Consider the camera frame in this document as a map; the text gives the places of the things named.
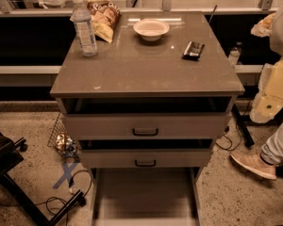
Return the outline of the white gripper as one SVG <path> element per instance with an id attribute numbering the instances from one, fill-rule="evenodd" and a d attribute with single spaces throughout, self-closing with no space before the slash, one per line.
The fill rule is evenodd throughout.
<path id="1" fill-rule="evenodd" d="M 270 36 L 270 48 L 283 57 L 283 5 L 251 29 L 257 37 Z M 256 123 L 272 120 L 283 108 L 283 59 L 275 65 L 265 64 L 258 82 L 258 93 L 252 103 L 250 119 Z"/>

